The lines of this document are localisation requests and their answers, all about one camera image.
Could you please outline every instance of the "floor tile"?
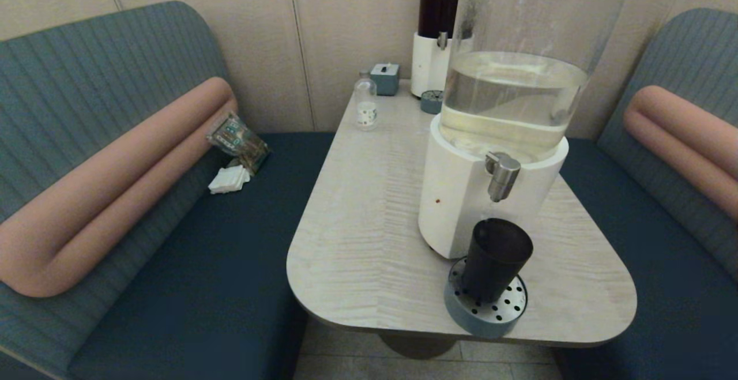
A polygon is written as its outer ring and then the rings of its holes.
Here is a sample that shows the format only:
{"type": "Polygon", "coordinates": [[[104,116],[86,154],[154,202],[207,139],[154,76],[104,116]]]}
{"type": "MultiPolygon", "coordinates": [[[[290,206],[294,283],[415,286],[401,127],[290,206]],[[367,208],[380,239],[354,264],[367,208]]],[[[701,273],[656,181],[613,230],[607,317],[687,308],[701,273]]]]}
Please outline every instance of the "floor tile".
{"type": "Polygon", "coordinates": [[[509,364],[370,357],[307,356],[295,380],[513,380],[509,364]]]}
{"type": "MultiPolygon", "coordinates": [[[[300,353],[328,356],[401,357],[385,345],[376,334],[339,330],[317,322],[315,319],[308,321],[300,353]]],[[[435,359],[460,361],[461,349],[458,343],[435,359]]]]}
{"type": "Polygon", "coordinates": [[[510,364],[514,380],[561,380],[555,364],[510,364]]]}
{"type": "Polygon", "coordinates": [[[459,341],[459,344],[461,356],[467,362],[554,363],[548,347],[479,341],[459,341]]]}

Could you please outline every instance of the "small blue-gray box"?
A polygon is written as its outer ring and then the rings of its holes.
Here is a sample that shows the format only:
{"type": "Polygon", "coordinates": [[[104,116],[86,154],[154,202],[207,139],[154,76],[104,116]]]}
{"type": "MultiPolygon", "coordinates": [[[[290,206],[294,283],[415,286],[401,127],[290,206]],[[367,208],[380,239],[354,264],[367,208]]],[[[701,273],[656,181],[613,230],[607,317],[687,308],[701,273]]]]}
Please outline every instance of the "small blue-gray box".
{"type": "Polygon", "coordinates": [[[391,63],[375,65],[370,73],[376,83],[376,94],[380,96],[395,96],[400,86],[400,65],[391,63]]]}

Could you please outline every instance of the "metal spigot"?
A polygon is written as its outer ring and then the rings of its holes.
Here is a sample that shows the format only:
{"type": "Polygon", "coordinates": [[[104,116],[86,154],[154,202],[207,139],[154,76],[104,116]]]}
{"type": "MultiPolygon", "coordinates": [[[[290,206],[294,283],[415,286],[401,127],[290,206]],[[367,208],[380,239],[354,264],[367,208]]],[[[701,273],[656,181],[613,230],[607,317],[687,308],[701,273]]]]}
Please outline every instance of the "metal spigot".
{"type": "Polygon", "coordinates": [[[487,189],[490,199],[498,203],[508,198],[515,184],[517,173],[520,172],[520,162],[505,152],[487,152],[485,167],[492,175],[490,187],[487,189]]]}
{"type": "Polygon", "coordinates": [[[446,31],[441,31],[438,33],[438,40],[436,40],[435,44],[440,47],[441,51],[446,49],[446,46],[448,46],[449,43],[449,34],[446,31]]]}

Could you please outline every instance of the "striped upholstery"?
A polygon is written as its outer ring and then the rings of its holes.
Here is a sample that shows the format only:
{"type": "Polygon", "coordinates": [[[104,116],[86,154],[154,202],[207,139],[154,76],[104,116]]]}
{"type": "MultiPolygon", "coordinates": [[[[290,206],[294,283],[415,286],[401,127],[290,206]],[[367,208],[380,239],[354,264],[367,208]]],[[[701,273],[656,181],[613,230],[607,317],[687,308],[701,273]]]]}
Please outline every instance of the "striped upholstery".
{"type": "MultiPolygon", "coordinates": [[[[0,221],[213,76],[227,79],[213,34],[181,2],[0,43],[0,221]]],[[[71,357],[222,161],[217,151],[208,152],[71,291],[31,299],[0,283],[0,349],[68,378],[71,357]]]]}
{"type": "Polygon", "coordinates": [[[598,141],[738,281],[736,223],[623,128],[628,103],[648,85],[738,126],[738,14],[694,9],[667,23],[644,52],[598,141]]]}

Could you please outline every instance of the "table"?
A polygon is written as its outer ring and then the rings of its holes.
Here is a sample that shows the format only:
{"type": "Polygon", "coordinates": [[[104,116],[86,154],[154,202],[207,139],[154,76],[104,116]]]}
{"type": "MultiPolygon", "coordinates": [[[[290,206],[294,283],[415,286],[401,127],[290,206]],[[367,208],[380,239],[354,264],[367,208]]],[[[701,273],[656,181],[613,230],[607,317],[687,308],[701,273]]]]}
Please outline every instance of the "table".
{"type": "MultiPolygon", "coordinates": [[[[379,126],[354,127],[351,102],[287,256],[298,301],[319,321],[347,330],[479,340],[448,315],[443,286],[453,260],[417,227],[432,115],[401,82],[379,97],[379,126]]],[[[529,302],[495,341],[592,347],[635,317],[633,280],[577,196],[559,176],[530,231],[534,252],[520,276],[529,302]]]]}

